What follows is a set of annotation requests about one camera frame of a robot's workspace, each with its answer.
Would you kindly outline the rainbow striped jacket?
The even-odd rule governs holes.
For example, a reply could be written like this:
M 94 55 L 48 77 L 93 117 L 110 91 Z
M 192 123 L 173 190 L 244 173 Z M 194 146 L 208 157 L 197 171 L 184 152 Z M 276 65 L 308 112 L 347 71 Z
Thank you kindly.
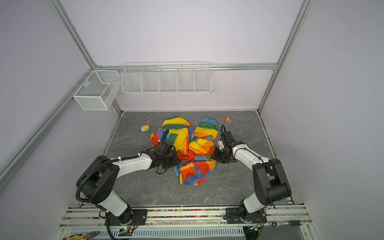
M 204 118 L 196 128 L 181 117 L 166 119 L 157 132 L 151 134 L 151 142 L 157 144 L 166 130 L 165 140 L 173 145 L 180 162 L 174 172 L 181 185 L 198 186 L 213 173 L 217 162 L 212 159 L 214 140 L 219 133 L 217 120 Z

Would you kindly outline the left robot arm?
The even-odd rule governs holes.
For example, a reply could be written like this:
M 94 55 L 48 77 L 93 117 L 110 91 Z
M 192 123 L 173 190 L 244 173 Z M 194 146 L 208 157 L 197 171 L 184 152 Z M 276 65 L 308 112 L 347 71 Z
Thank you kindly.
M 116 183 L 139 172 L 156 170 L 161 175 L 175 167 L 180 161 L 175 146 L 166 139 L 169 135 L 169 131 L 165 131 L 153 147 L 133 156 L 96 157 L 76 182 L 76 200 L 79 203 L 89 203 L 105 212 L 106 224 L 141 224 L 143 219 L 117 193 Z

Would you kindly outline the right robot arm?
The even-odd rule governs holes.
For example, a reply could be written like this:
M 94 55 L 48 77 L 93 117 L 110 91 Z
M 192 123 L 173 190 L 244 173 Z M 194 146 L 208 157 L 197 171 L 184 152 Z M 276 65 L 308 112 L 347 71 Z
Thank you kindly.
M 225 125 L 220 127 L 219 146 L 212 159 L 222 163 L 241 162 L 253 173 L 254 192 L 239 205 L 240 218 L 246 223 L 259 219 L 265 207 L 292 195 L 283 164 L 278 159 L 268 159 L 251 150 L 242 141 L 237 141 Z

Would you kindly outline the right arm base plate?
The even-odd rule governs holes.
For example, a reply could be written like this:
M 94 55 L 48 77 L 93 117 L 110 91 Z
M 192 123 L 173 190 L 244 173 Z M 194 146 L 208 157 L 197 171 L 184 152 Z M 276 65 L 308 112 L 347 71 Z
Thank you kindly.
M 267 222 L 266 214 L 263 211 L 248 213 L 240 207 L 226 208 L 223 219 L 228 224 L 264 224 Z

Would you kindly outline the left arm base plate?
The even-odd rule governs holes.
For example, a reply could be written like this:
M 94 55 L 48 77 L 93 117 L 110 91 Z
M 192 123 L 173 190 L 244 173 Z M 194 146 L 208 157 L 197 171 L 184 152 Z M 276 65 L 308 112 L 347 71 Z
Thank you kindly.
M 146 224 L 147 215 L 147 209 L 133 209 L 123 213 L 119 217 L 108 213 L 106 215 L 105 225 L 108 223 L 109 226 L 144 226 Z

